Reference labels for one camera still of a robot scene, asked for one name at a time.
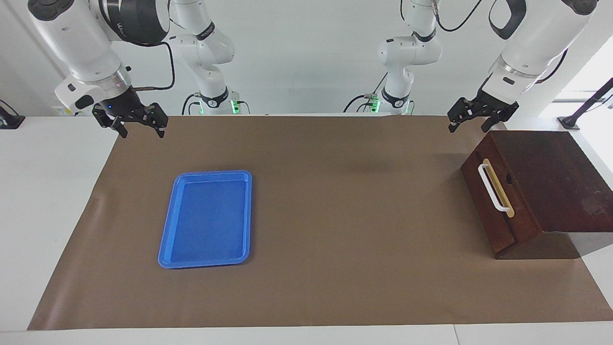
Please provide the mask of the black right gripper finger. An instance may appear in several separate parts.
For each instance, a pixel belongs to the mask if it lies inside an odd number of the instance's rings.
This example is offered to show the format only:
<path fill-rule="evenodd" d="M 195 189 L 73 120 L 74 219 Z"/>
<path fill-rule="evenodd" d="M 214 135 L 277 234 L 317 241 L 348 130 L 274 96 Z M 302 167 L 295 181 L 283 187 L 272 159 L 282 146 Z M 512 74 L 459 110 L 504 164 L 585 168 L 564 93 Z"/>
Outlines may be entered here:
<path fill-rule="evenodd" d="M 101 127 L 109 127 L 113 131 L 116 131 L 121 138 L 125 139 L 128 136 L 128 131 L 125 128 L 122 118 L 120 116 L 112 117 L 109 116 L 104 107 L 102 106 L 94 106 L 92 108 L 92 115 L 98 121 L 98 124 Z"/>
<path fill-rule="evenodd" d="M 144 125 L 153 128 L 160 139 L 165 136 L 168 119 L 158 103 L 144 107 Z"/>

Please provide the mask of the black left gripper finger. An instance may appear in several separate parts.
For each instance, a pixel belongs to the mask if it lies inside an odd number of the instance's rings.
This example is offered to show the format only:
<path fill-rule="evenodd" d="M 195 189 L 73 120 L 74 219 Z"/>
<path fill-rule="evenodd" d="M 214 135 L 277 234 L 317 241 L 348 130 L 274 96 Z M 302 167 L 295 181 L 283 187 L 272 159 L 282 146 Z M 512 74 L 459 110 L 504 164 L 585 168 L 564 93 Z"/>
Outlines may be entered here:
<path fill-rule="evenodd" d="M 483 133 L 488 132 L 494 125 L 499 122 L 507 122 L 510 120 L 515 111 L 519 109 L 519 103 L 513 103 L 512 105 L 508 105 L 504 107 L 500 111 L 494 111 L 491 115 L 487 117 L 484 124 L 481 125 L 481 129 Z"/>
<path fill-rule="evenodd" d="M 449 119 L 449 132 L 454 133 L 460 124 L 463 122 L 477 118 L 482 109 L 482 102 L 477 100 L 467 100 L 464 97 L 459 98 L 455 104 L 447 111 Z"/>

